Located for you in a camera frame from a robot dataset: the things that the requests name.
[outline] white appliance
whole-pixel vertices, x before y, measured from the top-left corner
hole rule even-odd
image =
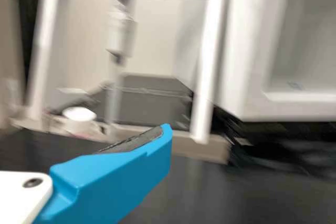
[[[243,121],[336,119],[334,0],[230,0],[216,104]]]

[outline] screw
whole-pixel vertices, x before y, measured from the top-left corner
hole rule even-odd
[[[40,179],[40,178],[31,178],[30,180],[27,180],[23,184],[23,187],[25,187],[25,188],[35,187],[35,186],[38,186],[39,184],[41,184],[42,182],[43,182],[43,180]]]

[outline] blue tool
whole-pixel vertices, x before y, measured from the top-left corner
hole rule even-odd
[[[116,223],[170,169],[168,124],[50,168],[54,192],[34,223]]]

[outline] white plastic piece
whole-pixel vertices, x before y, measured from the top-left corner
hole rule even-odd
[[[94,112],[84,107],[70,107],[63,110],[62,114],[69,119],[66,122],[65,129],[71,134],[90,129],[94,119],[97,117]]]
[[[41,179],[35,187],[24,187],[30,179]],[[0,223],[32,223],[53,193],[47,174],[0,171]]]
[[[109,12],[108,41],[106,50],[112,54],[122,54],[125,40],[130,32],[131,17],[119,6],[113,6]]]
[[[214,80],[220,50],[225,0],[208,0],[198,66],[197,87],[191,118],[191,137],[207,144],[213,113]]]
[[[58,2],[59,0],[39,0],[38,4],[27,110],[28,116],[33,120],[40,120],[43,114]]]

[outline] black countertop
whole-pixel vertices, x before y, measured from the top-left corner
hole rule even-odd
[[[171,171],[121,223],[336,223],[336,184],[172,156]]]
[[[106,145],[23,129],[0,140],[0,169],[47,172]],[[335,207],[333,182],[173,155],[167,177],[121,223],[336,223]]]

